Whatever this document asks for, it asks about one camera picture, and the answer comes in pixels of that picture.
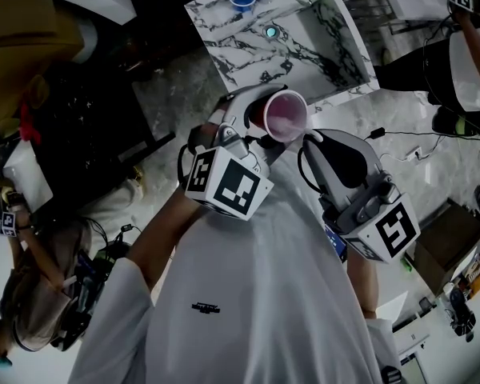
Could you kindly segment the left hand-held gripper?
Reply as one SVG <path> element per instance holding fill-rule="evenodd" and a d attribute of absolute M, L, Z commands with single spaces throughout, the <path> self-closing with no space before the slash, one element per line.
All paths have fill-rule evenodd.
<path fill-rule="evenodd" d="M 271 167 L 288 143 L 268 134 L 241 136 L 250 115 L 285 90 L 281 83 L 246 86 L 222 96 L 208 123 L 196 126 L 178 154 L 178 181 L 185 196 L 224 216 L 248 221 L 272 191 Z"/>

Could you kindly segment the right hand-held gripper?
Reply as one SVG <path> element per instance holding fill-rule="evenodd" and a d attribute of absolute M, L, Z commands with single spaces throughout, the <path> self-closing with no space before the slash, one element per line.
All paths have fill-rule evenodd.
<path fill-rule="evenodd" d="M 364 140 L 340 130 L 312 130 L 302 140 L 298 163 L 308 186 L 324 196 L 325 224 L 365 259 L 398 260 L 421 234 L 410 196 L 398 190 L 389 173 L 380 172 L 380 161 Z M 339 214 L 326 200 L 360 187 Z"/>

